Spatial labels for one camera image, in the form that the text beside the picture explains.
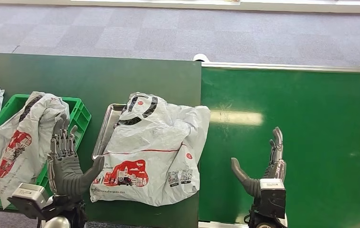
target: metal tray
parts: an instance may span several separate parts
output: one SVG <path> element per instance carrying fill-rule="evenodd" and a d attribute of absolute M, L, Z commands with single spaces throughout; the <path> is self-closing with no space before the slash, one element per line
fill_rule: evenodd
<path fill-rule="evenodd" d="M 95 148 L 93 149 L 93 160 L 95 160 L 99 155 L 102 155 L 106 149 L 106 146 L 112 137 L 114 125 L 118 122 L 121 112 L 125 106 L 125 104 L 111 104 L 107 107 L 102 127 L 100 128 L 99 136 L 97 137 Z"/>

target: red city illustration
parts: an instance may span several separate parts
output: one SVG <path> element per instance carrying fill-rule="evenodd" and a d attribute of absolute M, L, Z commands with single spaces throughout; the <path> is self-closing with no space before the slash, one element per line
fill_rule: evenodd
<path fill-rule="evenodd" d="M 103 183 L 106 186 L 137 186 L 143 187 L 148 183 L 148 174 L 145 171 L 145 160 L 123 161 L 116 165 L 112 172 L 104 177 L 96 178 L 95 184 Z"/>
<path fill-rule="evenodd" d="M 16 159 L 32 143 L 30 134 L 18 130 L 13 134 L 0 164 L 0 178 L 5 177 L 11 171 Z"/>

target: green plastic crate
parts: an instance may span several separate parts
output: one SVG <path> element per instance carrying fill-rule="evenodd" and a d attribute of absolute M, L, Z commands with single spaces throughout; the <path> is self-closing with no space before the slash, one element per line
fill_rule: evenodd
<path fill-rule="evenodd" d="M 4 105 L 0 112 L 0 126 L 10 119 L 15 113 L 17 113 L 20 109 L 25 106 L 25 102 L 28 100 L 29 95 L 25 94 L 15 94 L 12 96 L 9 101 Z M 70 124 L 68 129 L 76 125 L 78 126 L 78 130 L 75 133 L 76 140 L 76 149 L 78 149 L 82 138 L 84 136 L 85 130 L 89 125 L 91 120 L 91 114 L 85 107 L 84 103 L 82 103 L 79 98 L 71 98 L 71 97 L 62 97 L 63 101 L 65 101 L 69 105 L 69 113 L 70 113 Z M 38 179 L 36 180 L 37 185 L 41 185 L 45 187 L 48 184 L 47 178 L 47 166 L 43 167 L 43 170 L 40 172 Z M 16 209 L 14 206 L 9 205 L 7 208 Z"/>

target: gray carpet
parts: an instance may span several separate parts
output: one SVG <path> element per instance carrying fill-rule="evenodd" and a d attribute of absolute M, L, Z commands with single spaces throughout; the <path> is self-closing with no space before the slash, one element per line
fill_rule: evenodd
<path fill-rule="evenodd" d="M 0 5 L 0 52 L 360 67 L 360 15 Z"/>

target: robotic hand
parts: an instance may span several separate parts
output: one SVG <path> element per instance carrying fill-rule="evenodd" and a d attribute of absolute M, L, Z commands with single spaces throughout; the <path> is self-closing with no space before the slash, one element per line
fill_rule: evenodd
<path fill-rule="evenodd" d="M 245 222 L 250 228 L 286 228 L 285 214 L 286 191 L 284 179 L 286 162 L 282 160 L 284 152 L 283 136 L 276 127 L 273 131 L 275 141 L 270 140 L 271 156 L 268 167 L 261 179 L 250 178 L 241 168 L 236 158 L 231 158 L 231 167 L 246 192 L 254 197 L 250 214 Z"/>
<path fill-rule="evenodd" d="M 50 189 L 55 196 L 82 198 L 92 181 L 103 169 L 104 157 L 97 157 L 93 166 L 82 173 L 78 155 L 75 151 L 75 125 L 68 134 L 69 120 L 62 115 L 54 126 L 51 137 L 51 153 L 47 155 L 47 171 Z"/>
<path fill-rule="evenodd" d="M 54 126 L 51 152 L 47 155 L 47 173 L 53 196 L 41 186 L 22 183 L 8 200 L 30 219 L 43 221 L 43 228 L 84 228 L 87 217 L 82 200 L 92 181 L 102 171 L 104 157 L 82 173 L 75 151 L 77 126 L 68 134 L 69 120 L 62 115 Z"/>

